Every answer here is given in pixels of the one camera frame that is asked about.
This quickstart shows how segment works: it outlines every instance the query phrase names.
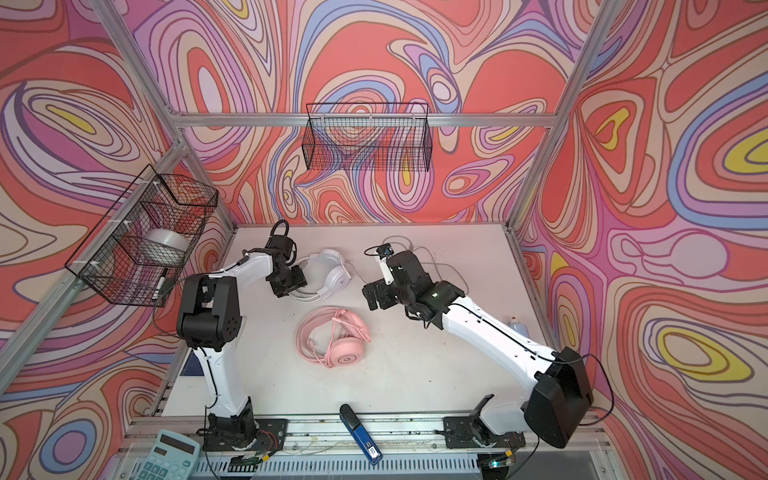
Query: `patterned backdrop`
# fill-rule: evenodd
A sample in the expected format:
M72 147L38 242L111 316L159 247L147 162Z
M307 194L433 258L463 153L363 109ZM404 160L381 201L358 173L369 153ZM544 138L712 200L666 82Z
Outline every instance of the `patterned backdrop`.
M518 239L632 478L765 479L768 5L628 3Z
M431 111L546 112L588 2L143 0L123 8L172 107L304 112L314 101L426 101ZM300 128L194 128L236 223L501 221L543 135L435 129L433 169L306 172Z
M94 20L87 0L0 1L0 348L169 145ZM187 271L210 269L223 236L213 218ZM174 297L166 329L176 310ZM76 299L0 397L0 479L96 478L174 354L149 315Z

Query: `teal calculator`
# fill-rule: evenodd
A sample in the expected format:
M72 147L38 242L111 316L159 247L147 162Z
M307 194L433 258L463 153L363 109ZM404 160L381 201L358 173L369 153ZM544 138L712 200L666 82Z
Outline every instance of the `teal calculator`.
M200 444L168 430L160 430L139 471L139 480L187 480L197 463Z

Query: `black wire mesh basket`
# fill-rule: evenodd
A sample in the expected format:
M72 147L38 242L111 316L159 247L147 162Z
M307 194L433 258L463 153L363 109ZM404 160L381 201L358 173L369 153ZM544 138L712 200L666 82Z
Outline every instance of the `black wire mesh basket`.
M88 260L72 261L94 228L66 267L109 303L163 306L165 293L179 279L218 197L214 187L193 178L154 172L136 204L96 253ZM73 268L77 263L82 265L79 271Z
M306 111L307 170L429 171L426 103L312 103Z

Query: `pink headphones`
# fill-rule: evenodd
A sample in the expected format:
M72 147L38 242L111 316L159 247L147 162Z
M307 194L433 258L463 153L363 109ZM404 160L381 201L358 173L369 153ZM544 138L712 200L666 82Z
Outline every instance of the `pink headphones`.
M310 334L314 329L328 322L333 322L331 341L326 354L319 357ZM334 338L337 323L341 325L343 332L339 338ZM371 341L368 326L356 314L336 306L324 306L311 312L296 330L296 351L299 355L307 362L322 365L328 369L358 363L365 352L362 346L363 341L368 343Z

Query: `calculator screen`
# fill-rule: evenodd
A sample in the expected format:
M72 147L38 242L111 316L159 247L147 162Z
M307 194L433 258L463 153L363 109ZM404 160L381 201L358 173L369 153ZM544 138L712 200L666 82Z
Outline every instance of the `calculator screen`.
M168 435L160 435L160 441L165 445L170 445L175 449L183 450L186 453L194 454L194 447L188 443L180 442L176 439L172 439Z

